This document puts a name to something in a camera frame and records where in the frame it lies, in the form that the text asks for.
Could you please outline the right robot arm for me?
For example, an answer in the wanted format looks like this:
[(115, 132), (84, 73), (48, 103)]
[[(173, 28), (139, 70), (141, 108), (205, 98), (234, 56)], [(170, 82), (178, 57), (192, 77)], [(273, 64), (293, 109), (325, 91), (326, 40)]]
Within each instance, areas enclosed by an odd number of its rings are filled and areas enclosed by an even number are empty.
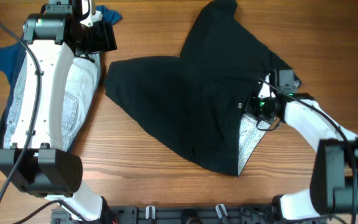
[(298, 131), (316, 153), (310, 186), (273, 199), (277, 222), (311, 222), (358, 214), (358, 135), (343, 128), (308, 93), (299, 93), (293, 70), (273, 70), (257, 79), (244, 111), (258, 122), (276, 119)]

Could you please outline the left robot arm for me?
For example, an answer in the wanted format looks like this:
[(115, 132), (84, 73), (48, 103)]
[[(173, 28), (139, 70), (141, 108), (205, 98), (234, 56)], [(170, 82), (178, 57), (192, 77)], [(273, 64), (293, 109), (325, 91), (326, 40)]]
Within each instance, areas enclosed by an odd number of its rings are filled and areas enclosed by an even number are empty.
[(7, 149), (0, 149), (6, 184), (48, 204), (57, 203), (78, 223), (118, 223), (104, 197), (83, 181), (81, 159), (63, 148), (65, 87), (75, 58), (116, 50), (112, 27), (94, 21), (93, 1), (49, 1), (28, 16), (18, 38), (27, 52), (19, 121)]

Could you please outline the black shorts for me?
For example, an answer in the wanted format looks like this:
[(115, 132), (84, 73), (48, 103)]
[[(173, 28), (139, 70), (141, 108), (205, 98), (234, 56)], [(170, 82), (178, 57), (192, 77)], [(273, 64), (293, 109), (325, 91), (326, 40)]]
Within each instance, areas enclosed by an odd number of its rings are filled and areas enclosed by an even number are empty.
[(235, 1), (211, 1), (178, 57), (110, 64), (106, 95), (184, 159), (238, 176), (244, 107), (260, 78), (288, 64), (235, 20)]

